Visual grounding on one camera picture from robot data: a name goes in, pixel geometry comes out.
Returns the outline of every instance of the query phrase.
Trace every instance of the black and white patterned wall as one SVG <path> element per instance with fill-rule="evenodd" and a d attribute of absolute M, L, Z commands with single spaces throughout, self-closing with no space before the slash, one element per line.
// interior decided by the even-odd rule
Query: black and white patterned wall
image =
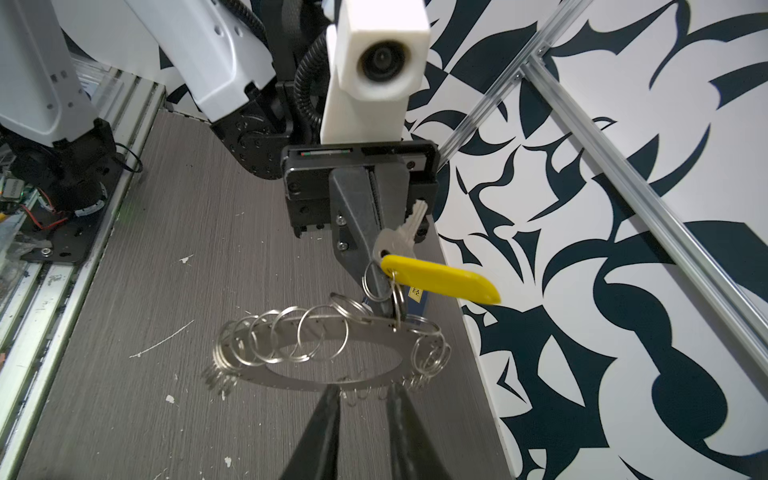
<path fill-rule="evenodd" d="M 443 142 L 558 2 L 431 0 L 404 137 Z M 768 313 L 768 2 L 595 0 L 546 54 Z M 441 171 L 447 261 L 515 476 L 768 478 L 768 402 L 715 315 L 524 82 Z"/>

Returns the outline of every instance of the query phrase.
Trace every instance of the red wire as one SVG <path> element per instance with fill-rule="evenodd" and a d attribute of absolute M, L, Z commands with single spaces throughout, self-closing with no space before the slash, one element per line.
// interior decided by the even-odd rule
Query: red wire
<path fill-rule="evenodd" d="M 32 214 L 32 212 L 31 212 L 31 211 L 30 211 L 30 210 L 27 208 L 27 206 L 26 206 L 26 205 L 23 205 L 23 204 L 22 204 L 22 208 L 24 209 L 24 211 L 25 211 L 25 212 L 27 212 L 27 215 L 29 215 L 29 218 L 31 218 L 31 219 L 32 219 L 32 222 L 33 222 L 33 223 L 34 223 L 34 224 L 37 226 L 37 228 L 39 228 L 40 230 L 50 230 L 51 228 L 53 228 L 53 227 L 56 227 L 57 225 L 61 225 L 62 223 L 64 223 L 64 222 L 66 222 L 67 220 L 69 220 L 69 217 L 64 217 L 64 218 L 61 218 L 61 219 L 59 219 L 59 220 L 56 220 L 54 223 L 51 223 L 50 225 L 47 225 L 47 226 L 43 227 L 43 226 L 40 224 L 40 222 L 38 222 L 38 219 L 37 219 L 37 218 L 35 218 L 35 215 L 33 215 L 33 214 Z"/>
<path fill-rule="evenodd" d="M 38 192 L 43 194 L 43 197 L 45 197 L 45 199 L 48 201 L 48 206 L 51 208 L 51 211 L 55 214 L 56 213 L 56 209 L 54 208 L 53 202 L 51 202 L 51 198 L 48 196 L 48 194 L 45 193 L 43 190 L 40 190 L 39 188 L 38 188 Z"/>

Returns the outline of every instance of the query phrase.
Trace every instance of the white camera housing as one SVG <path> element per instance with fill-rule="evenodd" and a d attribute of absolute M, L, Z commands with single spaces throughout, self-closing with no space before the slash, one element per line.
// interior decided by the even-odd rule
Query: white camera housing
<path fill-rule="evenodd" d="M 374 81 L 362 70 L 373 45 L 403 46 L 405 63 L 394 78 Z M 344 0 L 338 28 L 326 32 L 331 72 L 320 128 L 322 144 L 399 141 L 408 98 L 418 91 L 429 50 L 423 0 Z"/>

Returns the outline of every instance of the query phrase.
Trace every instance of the cable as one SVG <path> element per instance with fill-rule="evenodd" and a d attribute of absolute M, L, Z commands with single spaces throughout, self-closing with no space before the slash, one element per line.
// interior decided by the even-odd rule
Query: cable
<path fill-rule="evenodd" d="M 32 220 L 32 223 L 34 223 L 34 224 L 35 224 L 35 226 L 36 226 L 37 228 L 39 228 L 40 230 L 50 230 L 51 228 L 53 228 L 53 227 L 56 227 L 56 226 L 58 226 L 58 225 L 61 225 L 62 223 L 64 223 L 64 222 L 66 222 L 67 220 L 69 220 L 69 217 L 64 217 L 64 218 L 61 218 L 61 219 L 59 219 L 59 220 L 56 220 L 55 222 L 53 222 L 53 223 L 51 223 L 51 224 L 49 224 L 49 225 L 46 225 L 45 227 L 43 227 L 43 226 L 40 224 L 40 222 L 38 221 L 38 219 L 37 219 L 37 218 L 35 218 L 35 215 L 34 215 L 34 214 L 33 214 L 33 213 L 32 213 L 32 212 L 31 212 L 31 211 L 30 211 L 30 210 L 27 208 L 27 206 L 26 206 L 26 205 L 24 205 L 24 204 L 20 204 L 20 205 L 22 206 L 22 208 L 24 209 L 24 211 L 25 211 L 25 212 L 27 212 L 27 215 L 29 215 L 29 218 Z"/>
<path fill-rule="evenodd" d="M 136 169 L 133 169 L 133 168 L 129 167 L 129 166 L 128 166 L 128 164 L 126 164 L 125 162 L 121 162 L 121 161 L 119 161 L 117 157 L 112 157 L 112 160 L 114 160 L 116 164 L 120 165 L 121 167 L 123 167 L 125 170 L 128 170 L 128 171 L 129 171 L 129 172 L 131 172 L 132 174 L 140 174 L 141 172 L 143 172 L 143 171 L 144 171 L 144 164 L 141 162 L 141 159 L 139 158 L 139 156 L 138 156 L 138 155 L 136 155 L 136 154 L 134 153 L 134 151 L 133 151 L 133 150 L 131 150 L 130 148 L 128 148 L 128 147 L 126 147 L 125 145 L 123 145 L 123 144 L 121 144 L 121 143 L 118 143 L 118 142 L 114 142 L 114 144 L 115 144 L 115 145 L 117 145 L 118 147 L 123 147 L 125 150 L 127 150 L 127 151 L 131 152 L 131 155 L 133 155 L 133 156 L 134 156 L 134 158 L 136 158 L 136 165 L 137 165 L 137 168 L 136 168 Z"/>
<path fill-rule="evenodd" d="M 53 206 L 53 202 L 51 202 L 51 198 L 48 196 L 47 193 L 45 193 L 43 190 L 38 188 L 38 192 L 42 194 L 43 197 L 45 197 L 45 200 L 48 202 L 48 206 L 51 208 L 51 212 L 54 214 L 56 213 L 56 207 Z"/>
<path fill-rule="evenodd" d="M 326 47 L 326 33 L 317 35 L 315 41 L 306 51 L 304 58 L 299 62 L 296 68 L 296 75 L 293 77 L 293 96 L 296 99 L 296 106 L 299 113 L 307 120 L 312 128 L 320 129 L 323 124 L 323 115 L 315 110 L 310 98 L 310 87 L 312 80 L 317 78 L 318 74 L 328 68 L 328 48 Z"/>
<path fill-rule="evenodd" d="M 224 5 L 232 15 L 243 22 L 256 38 L 261 40 L 261 43 L 263 43 L 265 47 L 269 47 L 266 44 L 266 30 L 264 29 L 264 24 L 261 23 L 261 20 L 255 13 L 243 5 L 240 0 L 219 0 L 219 3 Z"/>

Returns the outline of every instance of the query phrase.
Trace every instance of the camera lens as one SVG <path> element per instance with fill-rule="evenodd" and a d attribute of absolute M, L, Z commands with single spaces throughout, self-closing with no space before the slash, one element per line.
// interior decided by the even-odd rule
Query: camera lens
<path fill-rule="evenodd" d="M 406 52 L 396 41 L 382 41 L 362 54 L 362 72 L 369 80 L 392 80 L 406 64 Z"/>

